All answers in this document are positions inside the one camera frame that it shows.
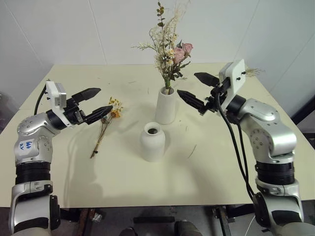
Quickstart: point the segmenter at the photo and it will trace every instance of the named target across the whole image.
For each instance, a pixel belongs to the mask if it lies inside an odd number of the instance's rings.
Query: floor
[[[195,224],[204,236],[222,236],[220,222],[212,214],[211,206],[157,206],[157,207],[113,207],[100,208],[103,219],[93,223],[91,230],[85,236],[118,236],[120,231],[133,226],[139,236],[173,236],[174,224],[134,224],[133,218],[138,216],[173,216],[175,220],[186,219]],[[315,201],[304,201],[303,210],[305,221],[315,224]],[[0,207],[0,235],[9,236],[8,208]],[[253,219],[253,214],[239,216],[235,222],[229,223],[232,236],[244,236]],[[60,227],[53,231],[53,236],[74,236],[77,224],[62,221]],[[253,220],[247,236],[271,236],[270,232],[263,233]]]

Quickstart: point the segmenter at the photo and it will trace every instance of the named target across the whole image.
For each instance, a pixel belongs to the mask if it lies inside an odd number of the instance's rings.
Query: small white bottle
[[[165,148],[165,134],[156,122],[147,123],[140,136],[141,155],[146,161],[162,159]]]

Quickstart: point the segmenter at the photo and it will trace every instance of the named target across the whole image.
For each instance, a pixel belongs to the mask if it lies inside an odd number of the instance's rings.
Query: table surface
[[[191,64],[174,89],[189,90],[200,99],[210,88],[200,83],[194,72],[217,75],[225,63]],[[89,114],[108,104],[112,96],[123,103],[122,117],[105,133],[98,154],[90,159],[100,122],[65,129],[53,138],[51,179],[61,207],[126,207],[169,205],[225,205],[250,203],[233,144],[222,118],[207,112],[203,117],[177,97],[177,115],[163,125],[166,152],[163,160],[150,163],[139,155],[139,137],[144,125],[154,120],[158,90],[163,81],[153,65],[55,65],[32,92],[0,135],[0,206],[10,204],[15,167],[13,145],[18,123],[33,114],[44,81],[63,84],[68,96],[86,88],[101,88],[93,99],[80,103]],[[239,94],[274,106],[282,121],[297,136],[295,176],[301,198],[315,199],[315,152],[288,115],[256,77],[247,77]],[[38,112],[49,110],[42,99]],[[255,159],[245,138],[250,184],[256,192]]]

